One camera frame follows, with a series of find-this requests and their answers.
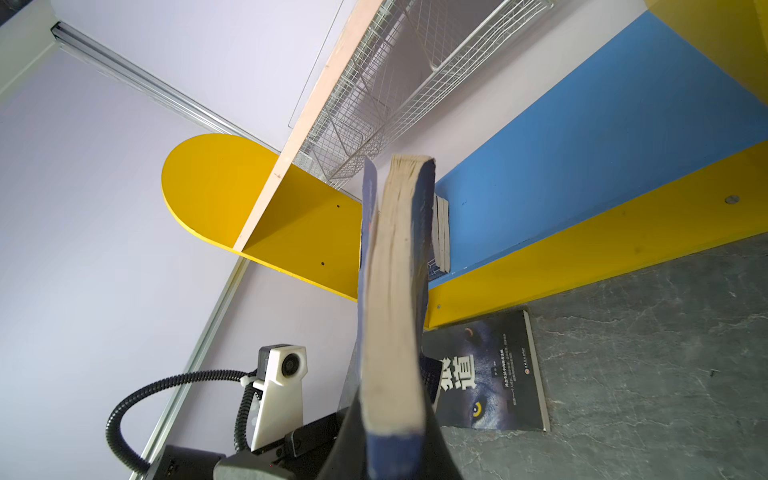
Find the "black wolf cover book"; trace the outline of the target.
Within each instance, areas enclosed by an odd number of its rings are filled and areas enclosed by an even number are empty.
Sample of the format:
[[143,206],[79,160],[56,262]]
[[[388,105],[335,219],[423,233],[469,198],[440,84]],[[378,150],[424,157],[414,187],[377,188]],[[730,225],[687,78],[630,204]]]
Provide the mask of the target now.
[[446,427],[550,430],[529,313],[503,310],[426,331],[441,362],[436,418]]

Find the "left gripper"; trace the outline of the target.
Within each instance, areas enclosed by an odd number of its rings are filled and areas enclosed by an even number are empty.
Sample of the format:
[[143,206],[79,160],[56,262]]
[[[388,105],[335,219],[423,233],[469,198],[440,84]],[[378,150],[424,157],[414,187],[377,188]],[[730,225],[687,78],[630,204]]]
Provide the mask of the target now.
[[304,425],[255,451],[221,453],[168,445],[148,479],[314,479],[335,444],[346,409]]

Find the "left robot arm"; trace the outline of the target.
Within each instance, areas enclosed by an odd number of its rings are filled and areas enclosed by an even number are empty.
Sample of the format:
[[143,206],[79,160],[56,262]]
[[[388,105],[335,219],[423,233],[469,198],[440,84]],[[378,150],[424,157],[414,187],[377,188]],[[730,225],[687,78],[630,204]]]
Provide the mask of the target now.
[[[244,384],[234,427],[235,453],[224,454],[167,445],[166,437],[189,386],[230,381]],[[142,455],[125,439],[122,421],[140,401],[160,392],[173,392]],[[345,409],[304,425],[275,442],[252,450],[247,444],[246,420],[254,400],[266,398],[266,388],[254,371],[203,370],[174,375],[145,386],[122,400],[110,414],[105,437],[113,455],[135,479],[315,479],[341,430]]]

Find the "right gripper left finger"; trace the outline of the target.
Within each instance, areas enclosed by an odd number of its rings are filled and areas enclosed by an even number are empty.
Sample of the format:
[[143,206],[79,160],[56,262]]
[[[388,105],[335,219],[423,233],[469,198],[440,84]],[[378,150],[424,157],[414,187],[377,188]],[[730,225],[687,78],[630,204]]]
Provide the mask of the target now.
[[366,434],[362,422],[359,396],[354,399],[343,419],[318,479],[359,480],[366,478]]

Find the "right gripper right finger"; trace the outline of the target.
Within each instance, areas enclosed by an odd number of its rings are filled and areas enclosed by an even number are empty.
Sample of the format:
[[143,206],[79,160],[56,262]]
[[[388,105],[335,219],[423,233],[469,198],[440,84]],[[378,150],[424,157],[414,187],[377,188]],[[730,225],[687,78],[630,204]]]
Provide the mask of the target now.
[[429,413],[426,417],[419,478],[430,480],[462,479],[433,413]]

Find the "blue book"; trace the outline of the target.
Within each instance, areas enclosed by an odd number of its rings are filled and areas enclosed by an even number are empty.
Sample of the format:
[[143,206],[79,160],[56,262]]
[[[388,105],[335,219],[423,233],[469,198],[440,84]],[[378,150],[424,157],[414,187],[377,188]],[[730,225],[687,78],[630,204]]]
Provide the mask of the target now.
[[410,479],[419,469],[428,416],[419,357],[434,186],[429,156],[393,156],[383,185],[372,163],[364,168],[359,401],[372,479]]

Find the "blue book Yijing label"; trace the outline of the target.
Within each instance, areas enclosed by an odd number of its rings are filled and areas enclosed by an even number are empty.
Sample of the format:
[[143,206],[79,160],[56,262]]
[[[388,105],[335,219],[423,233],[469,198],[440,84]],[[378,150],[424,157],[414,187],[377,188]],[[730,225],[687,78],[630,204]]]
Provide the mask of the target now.
[[430,281],[446,275],[451,270],[449,202],[434,196],[432,223],[432,255],[429,260]]

